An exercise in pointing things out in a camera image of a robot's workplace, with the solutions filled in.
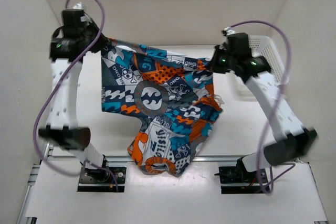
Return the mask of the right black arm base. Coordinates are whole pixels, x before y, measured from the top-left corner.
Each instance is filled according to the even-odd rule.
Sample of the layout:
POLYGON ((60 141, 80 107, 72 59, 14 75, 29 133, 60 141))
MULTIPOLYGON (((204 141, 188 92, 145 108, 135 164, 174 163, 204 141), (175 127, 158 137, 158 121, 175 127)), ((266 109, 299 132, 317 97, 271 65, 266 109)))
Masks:
POLYGON ((271 192, 266 168, 270 163, 261 154, 260 169, 257 169, 257 154, 240 157, 235 166, 221 166, 215 175, 219 177, 222 194, 263 194, 271 192))

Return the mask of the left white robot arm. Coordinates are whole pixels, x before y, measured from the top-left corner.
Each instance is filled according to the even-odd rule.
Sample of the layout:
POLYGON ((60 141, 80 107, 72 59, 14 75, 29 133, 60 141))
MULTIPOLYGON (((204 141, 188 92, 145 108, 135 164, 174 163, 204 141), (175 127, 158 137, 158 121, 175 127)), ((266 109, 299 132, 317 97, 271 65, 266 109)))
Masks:
POLYGON ((38 135, 71 153, 87 174, 105 182, 110 176, 105 157, 90 143, 90 129, 78 124, 77 90, 84 55, 100 51, 108 39, 81 7, 65 9, 61 16, 63 25, 55 30, 50 43, 51 105, 46 126, 38 135))

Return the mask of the colourful patterned shorts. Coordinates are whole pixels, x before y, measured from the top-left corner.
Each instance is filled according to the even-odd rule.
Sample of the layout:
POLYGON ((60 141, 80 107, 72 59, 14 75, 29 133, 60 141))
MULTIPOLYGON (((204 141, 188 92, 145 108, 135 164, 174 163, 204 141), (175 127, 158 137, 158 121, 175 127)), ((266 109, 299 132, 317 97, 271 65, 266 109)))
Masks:
POLYGON ((207 64, 117 39, 101 49, 101 108, 141 121, 128 153, 145 174, 181 176, 211 134, 222 108, 207 64))

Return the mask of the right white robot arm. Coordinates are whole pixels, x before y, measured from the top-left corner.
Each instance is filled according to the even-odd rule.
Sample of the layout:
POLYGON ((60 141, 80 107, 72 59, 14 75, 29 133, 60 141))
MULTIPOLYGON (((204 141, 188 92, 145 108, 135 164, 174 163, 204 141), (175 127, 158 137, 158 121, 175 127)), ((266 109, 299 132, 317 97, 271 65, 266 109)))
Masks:
POLYGON ((253 56, 249 36, 232 30, 223 30, 222 34, 224 40, 215 46, 207 69, 220 74, 232 72, 241 79, 267 117, 275 139, 238 160, 236 177, 247 182, 258 170, 307 155, 318 135, 314 128, 303 125, 283 99, 266 58, 253 56))

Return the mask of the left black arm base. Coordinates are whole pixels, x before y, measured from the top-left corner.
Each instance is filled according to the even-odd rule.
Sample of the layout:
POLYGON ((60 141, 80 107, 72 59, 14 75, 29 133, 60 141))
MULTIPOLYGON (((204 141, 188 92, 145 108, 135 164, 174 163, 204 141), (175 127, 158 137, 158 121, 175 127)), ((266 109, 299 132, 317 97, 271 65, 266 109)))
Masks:
POLYGON ((125 181, 127 168, 125 166, 110 166, 106 161, 103 167, 110 171, 102 169, 90 169, 86 165, 82 169, 78 180, 77 192, 86 193, 123 193, 125 190, 125 181))

